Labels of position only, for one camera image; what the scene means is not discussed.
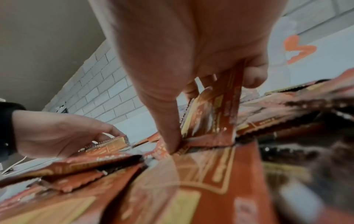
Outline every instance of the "ceiling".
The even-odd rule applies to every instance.
[[[104,40],[87,0],[1,0],[0,98],[42,110]]]

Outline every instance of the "orange marking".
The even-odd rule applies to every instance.
[[[315,53],[317,50],[317,47],[313,45],[299,46],[299,41],[300,37],[297,35],[290,36],[284,41],[286,51],[301,51],[299,55],[294,56],[290,60],[288,60],[289,65]]]

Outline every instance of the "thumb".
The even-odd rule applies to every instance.
[[[167,151],[175,152],[182,139],[177,101],[165,101],[144,94],[139,98],[153,117],[157,130],[166,143]]]

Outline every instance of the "wall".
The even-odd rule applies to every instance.
[[[43,111],[55,112],[64,102],[70,114],[110,124],[147,111],[107,41],[84,62]],[[183,95],[177,102],[178,105],[187,103]]]
[[[301,44],[308,44],[354,25],[354,0],[291,0],[284,15],[297,22]],[[147,111],[107,41],[84,62],[44,111],[55,112],[55,107],[64,102],[71,114],[110,124]],[[187,103],[183,95],[177,102]]]

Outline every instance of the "pile of packets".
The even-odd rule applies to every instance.
[[[241,94],[242,76],[191,100],[172,155],[158,133],[119,137],[1,180],[37,178],[0,204],[0,224],[354,223],[354,69],[262,97]]]

